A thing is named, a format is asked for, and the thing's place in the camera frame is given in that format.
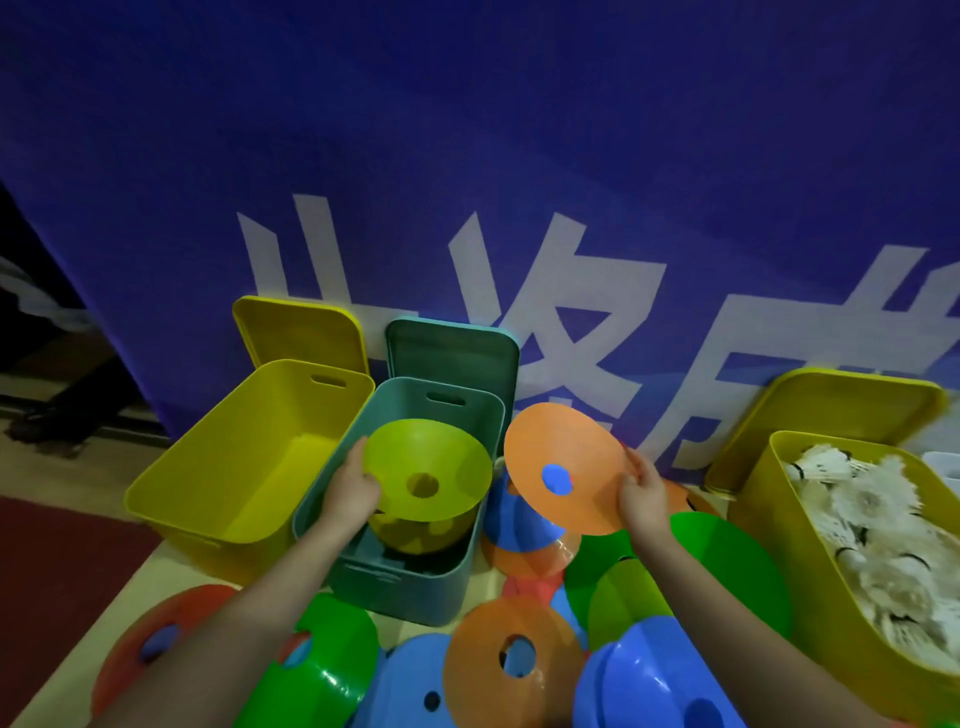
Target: person's left arm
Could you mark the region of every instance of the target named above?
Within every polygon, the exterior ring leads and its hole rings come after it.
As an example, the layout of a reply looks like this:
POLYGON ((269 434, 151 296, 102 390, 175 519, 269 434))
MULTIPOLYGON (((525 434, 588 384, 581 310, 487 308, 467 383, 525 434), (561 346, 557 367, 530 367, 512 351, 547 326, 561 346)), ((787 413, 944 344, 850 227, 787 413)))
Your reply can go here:
POLYGON ((290 637, 330 567, 376 510, 380 485, 363 474, 366 438, 324 494, 317 522, 260 579, 151 665, 90 725, 230 726, 290 637))

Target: red carpet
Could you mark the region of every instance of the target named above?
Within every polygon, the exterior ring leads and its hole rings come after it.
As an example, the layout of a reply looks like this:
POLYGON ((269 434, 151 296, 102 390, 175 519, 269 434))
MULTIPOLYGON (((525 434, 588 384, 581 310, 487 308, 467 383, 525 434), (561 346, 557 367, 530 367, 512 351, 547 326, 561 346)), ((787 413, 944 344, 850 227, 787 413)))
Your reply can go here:
POLYGON ((145 525, 0 497, 0 726, 159 545, 145 525))

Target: round hole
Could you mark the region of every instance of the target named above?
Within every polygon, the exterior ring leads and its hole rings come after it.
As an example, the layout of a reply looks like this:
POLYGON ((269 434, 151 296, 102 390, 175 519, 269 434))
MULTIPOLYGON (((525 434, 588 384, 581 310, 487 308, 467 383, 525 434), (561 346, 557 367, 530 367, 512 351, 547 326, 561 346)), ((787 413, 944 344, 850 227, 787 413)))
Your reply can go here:
POLYGON ((698 697, 686 706, 684 728, 723 728, 723 717, 713 703, 698 697))
POLYGON ((437 691, 430 691, 423 698, 423 707, 428 713, 433 713, 440 707, 440 694, 437 691))
POLYGON ((440 481, 430 473, 414 473, 407 478, 407 490, 413 497, 431 497, 440 490, 440 481))
POLYGON ((500 648, 500 666, 511 677, 526 677, 536 664, 537 650, 522 635, 511 635, 500 648))
POLYGON ((296 632, 280 648, 276 661, 286 669, 299 667, 306 661, 312 648, 313 636, 309 632, 296 632))
POLYGON ((540 477, 543 480, 543 485, 554 495, 567 496, 573 490, 570 473, 566 471, 563 465, 544 465, 540 477))
POLYGON ((147 638, 143 646, 140 647, 140 662, 150 665, 160 655, 166 653, 177 637, 180 636, 180 628, 175 624, 167 624, 160 627, 150 637, 147 638))

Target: hand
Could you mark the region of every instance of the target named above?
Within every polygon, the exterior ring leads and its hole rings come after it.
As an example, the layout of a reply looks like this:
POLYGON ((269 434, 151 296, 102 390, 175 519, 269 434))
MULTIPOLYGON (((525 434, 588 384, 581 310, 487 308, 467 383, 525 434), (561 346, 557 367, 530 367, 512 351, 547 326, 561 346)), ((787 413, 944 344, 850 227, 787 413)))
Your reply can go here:
POLYGON ((673 540, 666 484, 653 463, 634 449, 626 448, 636 477, 624 473, 620 480, 620 518, 627 526, 634 550, 673 540))
POLYGON ((380 502, 380 482, 363 472, 363 449, 367 438, 361 437, 347 453, 347 459, 330 478, 324 493, 324 507, 317 523, 343 529, 350 538, 376 511, 380 502))

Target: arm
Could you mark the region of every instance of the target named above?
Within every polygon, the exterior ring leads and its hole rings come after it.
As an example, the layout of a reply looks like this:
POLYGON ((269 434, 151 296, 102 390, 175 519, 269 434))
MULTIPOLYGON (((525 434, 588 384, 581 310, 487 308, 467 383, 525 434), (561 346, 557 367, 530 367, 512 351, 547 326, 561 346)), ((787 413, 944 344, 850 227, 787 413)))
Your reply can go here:
POLYGON ((751 728, 889 728, 822 667, 764 624, 713 578, 670 531, 666 487, 628 450, 620 513, 634 551, 674 615, 751 728))
POLYGON ((324 507, 303 538, 259 580, 153 664, 91 726, 230 726, 290 637, 340 551, 380 500, 362 472, 366 438, 330 480, 324 507))

